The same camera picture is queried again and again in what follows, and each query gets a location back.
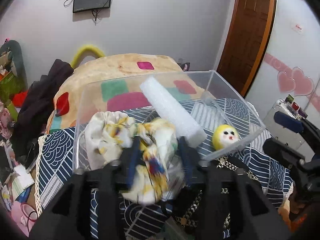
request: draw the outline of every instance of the heart decoration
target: heart decoration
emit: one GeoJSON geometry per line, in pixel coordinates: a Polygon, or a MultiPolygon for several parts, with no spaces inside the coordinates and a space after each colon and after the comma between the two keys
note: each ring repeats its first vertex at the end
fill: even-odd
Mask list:
{"type": "Polygon", "coordinates": [[[294,79],[288,77],[285,71],[280,71],[278,73],[278,85],[281,93],[289,93],[296,88],[294,79]]]}
{"type": "Polygon", "coordinates": [[[307,96],[313,92],[313,80],[310,77],[305,77],[301,68],[293,68],[291,78],[294,79],[296,84],[296,87],[294,89],[295,96],[307,96]]]}

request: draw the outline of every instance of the cable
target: cable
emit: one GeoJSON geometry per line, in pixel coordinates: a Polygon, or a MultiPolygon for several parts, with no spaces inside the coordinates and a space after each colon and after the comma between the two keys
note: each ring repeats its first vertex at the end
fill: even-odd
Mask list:
{"type": "Polygon", "coordinates": [[[27,228],[28,228],[28,232],[30,233],[30,230],[29,230],[29,220],[30,220],[30,216],[32,213],[36,213],[37,216],[38,216],[38,213],[36,211],[31,211],[30,214],[28,215],[28,220],[27,220],[27,228]]]}
{"type": "Polygon", "coordinates": [[[92,12],[92,15],[94,17],[94,21],[97,23],[97,17],[98,17],[98,14],[102,11],[102,9],[106,6],[106,4],[109,2],[110,0],[107,0],[106,3],[102,6],[102,8],[100,9],[100,11],[98,11],[97,9],[96,10],[91,10],[92,12]]]}
{"type": "Polygon", "coordinates": [[[68,7],[68,6],[72,3],[73,0],[71,0],[70,3],[66,4],[67,1],[69,1],[69,0],[65,0],[65,1],[64,1],[64,3],[63,3],[63,6],[64,6],[64,7],[68,7]]]}

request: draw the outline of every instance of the screw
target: screw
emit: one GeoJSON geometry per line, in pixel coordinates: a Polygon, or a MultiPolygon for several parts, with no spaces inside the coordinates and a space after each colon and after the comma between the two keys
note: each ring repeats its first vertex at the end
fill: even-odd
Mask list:
{"type": "Polygon", "coordinates": [[[208,161],[205,161],[205,160],[201,160],[199,161],[199,166],[200,167],[208,167],[208,161]]]}
{"type": "Polygon", "coordinates": [[[85,172],[84,168],[78,168],[78,169],[76,169],[75,174],[82,175],[82,174],[84,174],[84,172],[85,172]]]}
{"type": "Polygon", "coordinates": [[[110,165],[112,167],[118,167],[120,164],[121,164],[120,160],[113,160],[113,161],[110,162],[110,165]]]}
{"type": "Polygon", "coordinates": [[[246,172],[244,171],[244,169],[236,169],[236,174],[239,176],[246,174],[246,172]]]}

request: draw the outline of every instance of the doll face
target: doll face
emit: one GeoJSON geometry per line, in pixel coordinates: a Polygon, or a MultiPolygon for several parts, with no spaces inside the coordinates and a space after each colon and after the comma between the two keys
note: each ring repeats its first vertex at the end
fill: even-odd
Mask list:
{"type": "Polygon", "coordinates": [[[236,142],[239,140],[238,133],[232,127],[226,128],[220,134],[220,142],[224,147],[236,142]]]}

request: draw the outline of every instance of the paper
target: paper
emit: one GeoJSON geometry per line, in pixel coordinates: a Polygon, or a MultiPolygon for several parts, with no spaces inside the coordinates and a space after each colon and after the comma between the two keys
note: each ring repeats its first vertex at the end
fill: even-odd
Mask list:
{"type": "Polygon", "coordinates": [[[13,200],[27,188],[35,183],[30,173],[26,173],[26,169],[22,165],[13,168],[16,174],[12,176],[12,196],[13,200]]]}

